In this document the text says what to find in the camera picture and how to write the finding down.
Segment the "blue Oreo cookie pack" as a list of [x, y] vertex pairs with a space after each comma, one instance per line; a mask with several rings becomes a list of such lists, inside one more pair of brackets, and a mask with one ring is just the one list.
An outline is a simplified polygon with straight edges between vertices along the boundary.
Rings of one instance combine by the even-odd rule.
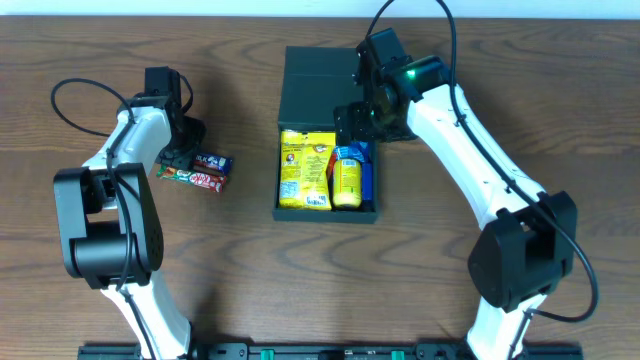
[[347, 146], [336, 146], [334, 154], [337, 160], [354, 159], [360, 163], [370, 161], [370, 147], [368, 142], [353, 141]]

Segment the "Dairy Milk chocolate bar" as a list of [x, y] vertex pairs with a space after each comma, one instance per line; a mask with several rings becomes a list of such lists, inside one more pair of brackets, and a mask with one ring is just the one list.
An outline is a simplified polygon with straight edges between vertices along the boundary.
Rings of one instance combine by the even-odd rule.
[[233, 159], [210, 153], [199, 153], [195, 156], [194, 166], [213, 172], [218, 175], [227, 176], [232, 168]]

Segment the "yellow cylindrical candy container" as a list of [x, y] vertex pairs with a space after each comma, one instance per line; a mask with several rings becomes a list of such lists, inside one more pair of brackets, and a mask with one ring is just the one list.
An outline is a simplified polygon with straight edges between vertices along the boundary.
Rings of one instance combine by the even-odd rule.
[[362, 203], [362, 170], [355, 159], [337, 160], [333, 168], [333, 204], [340, 209], [355, 209]]

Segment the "red snack bag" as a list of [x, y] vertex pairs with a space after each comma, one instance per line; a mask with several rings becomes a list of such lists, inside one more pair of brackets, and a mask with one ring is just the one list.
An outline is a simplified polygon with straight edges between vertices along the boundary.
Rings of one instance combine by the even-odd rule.
[[331, 154], [328, 161], [327, 168], [326, 168], [326, 176], [328, 180], [331, 180], [333, 176], [333, 169], [336, 161], [337, 161], [337, 154], [334, 152]]

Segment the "dark green box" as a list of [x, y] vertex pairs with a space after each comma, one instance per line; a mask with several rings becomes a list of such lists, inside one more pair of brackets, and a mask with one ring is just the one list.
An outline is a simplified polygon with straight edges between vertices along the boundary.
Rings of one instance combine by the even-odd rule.
[[[333, 111], [363, 98], [353, 79], [359, 64], [353, 48], [288, 46], [277, 126], [279, 131], [327, 132], [335, 129]], [[273, 219], [311, 223], [373, 224], [379, 215], [378, 144], [369, 144], [371, 197], [357, 209], [318, 211], [279, 205], [275, 186]]]

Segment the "yellow snack bag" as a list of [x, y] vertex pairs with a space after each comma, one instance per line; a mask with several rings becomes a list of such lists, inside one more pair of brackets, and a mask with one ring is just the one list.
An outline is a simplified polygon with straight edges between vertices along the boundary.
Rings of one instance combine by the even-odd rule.
[[281, 132], [278, 205], [329, 211], [327, 168], [336, 145], [334, 132]]

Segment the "small blue box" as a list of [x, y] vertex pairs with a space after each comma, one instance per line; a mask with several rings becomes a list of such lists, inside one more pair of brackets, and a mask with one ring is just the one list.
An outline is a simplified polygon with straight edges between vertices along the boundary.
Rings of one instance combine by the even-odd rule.
[[371, 203], [373, 201], [373, 166], [370, 162], [361, 164], [361, 191], [362, 202]]

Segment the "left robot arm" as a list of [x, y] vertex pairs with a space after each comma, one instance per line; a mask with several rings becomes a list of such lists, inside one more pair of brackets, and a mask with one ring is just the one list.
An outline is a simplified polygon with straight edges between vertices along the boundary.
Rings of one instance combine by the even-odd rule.
[[184, 359], [192, 327], [160, 271], [163, 231], [148, 177], [175, 160], [187, 169], [203, 137], [180, 95], [139, 94], [123, 102], [102, 148], [54, 177], [66, 271], [119, 309], [140, 342], [142, 359]]

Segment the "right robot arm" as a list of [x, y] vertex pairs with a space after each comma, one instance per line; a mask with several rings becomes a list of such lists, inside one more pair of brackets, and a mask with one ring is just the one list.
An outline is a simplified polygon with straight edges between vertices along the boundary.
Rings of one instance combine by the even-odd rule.
[[461, 353], [475, 359], [579, 359], [580, 348], [527, 345], [542, 303], [573, 269], [577, 209], [523, 173], [477, 119], [438, 57], [362, 57], [362, 101], [335, 111], [339, 142], [421, 139], [468, 201], [481, 234], [468, 270], [480, 295]]

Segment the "KitKat Milo chocolate bar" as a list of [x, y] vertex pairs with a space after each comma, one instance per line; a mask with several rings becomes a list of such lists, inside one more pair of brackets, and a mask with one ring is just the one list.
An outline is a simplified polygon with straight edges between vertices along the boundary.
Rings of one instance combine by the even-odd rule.
[[221, 192], [227, 180], [224, 176], [210, 175], [190, 170], [180, 170], [166, 165], [162, 165], [160, 167], [156, 176], [161, 179], [189, 184], [214, 192]]

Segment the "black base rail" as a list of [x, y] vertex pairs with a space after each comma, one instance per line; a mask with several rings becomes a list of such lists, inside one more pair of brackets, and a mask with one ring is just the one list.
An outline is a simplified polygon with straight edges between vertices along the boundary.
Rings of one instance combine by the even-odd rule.
[[[79, 360], [143, 359], [140, 345], [85, 345]], [[209, 360], [456, 360], [476, 359], [462, 343], [432, 342], [413, 346], [258, 346], [244, 343], [205, 345], [178, 359]], [[580, 346], [529, 345], [515, 359], [582, 360]]]

